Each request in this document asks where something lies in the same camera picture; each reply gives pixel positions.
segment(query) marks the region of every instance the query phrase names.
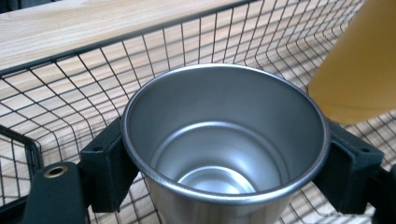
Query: wire grid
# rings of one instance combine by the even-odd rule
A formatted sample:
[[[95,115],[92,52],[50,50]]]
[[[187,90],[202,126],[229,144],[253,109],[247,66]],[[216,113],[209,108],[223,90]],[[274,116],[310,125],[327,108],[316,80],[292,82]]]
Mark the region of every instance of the wire grid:
[[[77,49],[67,57],[3,75],[0,123],[34,139],[44,165],[78,162],[79,152],[122,115],[131,96],[169,70],[198,63],[242,64],[279,75],[306,91],[362,4],[354,0],[255,1],[130,34],[89,51]],[[346,127],[386,153],[386,168],[396,161],[395,116],[391,111]],[[10,168],[23,161],[16,153],[18,146],[3,137],[1,141],[0,205],[4,205],[26,195],[30,185],[25,184],[29,178],[22,178],[23,168]],[[17,187],[8,184],[8,178],[19,183]],[[278,223],[370,223],[373,212],[368,206],[362,216],[339,214],[309,184],[295,194]],[[90,214],[92,223],[166,223],[152,204],[142,175],[132,184],[120,213],[90,210]]]

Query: orange container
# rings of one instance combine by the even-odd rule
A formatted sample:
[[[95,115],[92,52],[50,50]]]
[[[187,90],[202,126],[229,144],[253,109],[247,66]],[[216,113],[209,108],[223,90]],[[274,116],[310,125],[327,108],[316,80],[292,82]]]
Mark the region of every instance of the orange container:
[[[343,124],[396,108],[396,1],[368,0],[313,76],[309,95]]]

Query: cup bottom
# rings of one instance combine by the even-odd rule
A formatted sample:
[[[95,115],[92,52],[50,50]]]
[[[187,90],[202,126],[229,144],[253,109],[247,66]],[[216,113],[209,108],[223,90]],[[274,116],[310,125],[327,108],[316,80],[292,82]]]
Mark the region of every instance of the cup bottom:
[[[151,166],[179,184],[211,193],[254,193],[289,180],[287,166],[269,139],[224,121],[194,123],[171,133]]]

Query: stainless steel cup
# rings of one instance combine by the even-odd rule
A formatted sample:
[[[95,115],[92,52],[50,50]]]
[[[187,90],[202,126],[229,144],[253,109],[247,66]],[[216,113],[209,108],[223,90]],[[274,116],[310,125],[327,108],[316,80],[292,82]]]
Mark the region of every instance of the stainless steel cup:
[[[330,142],[305,93],[225,64],[151,80],[126,106],[122,137],[172,224],[275,222],[318,173]]]

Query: black bracket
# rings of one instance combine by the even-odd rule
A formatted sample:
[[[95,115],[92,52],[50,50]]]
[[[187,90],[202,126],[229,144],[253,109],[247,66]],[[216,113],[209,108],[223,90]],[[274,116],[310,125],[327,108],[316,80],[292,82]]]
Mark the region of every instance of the black bracket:
[[[82,149],[80,156],[77,165],[57,162],[37,172],[23,223],[89,223],[89,205],[97,213],[120,211],[138,173],[121,140],[120,118]]]
[[[314,183],[343,214],[363,214],[370,203],[381,215],[380,223],[396,223],[395,166],[385,171],[380,166],[382,151],[335,123],[329,125],[329,158]]]

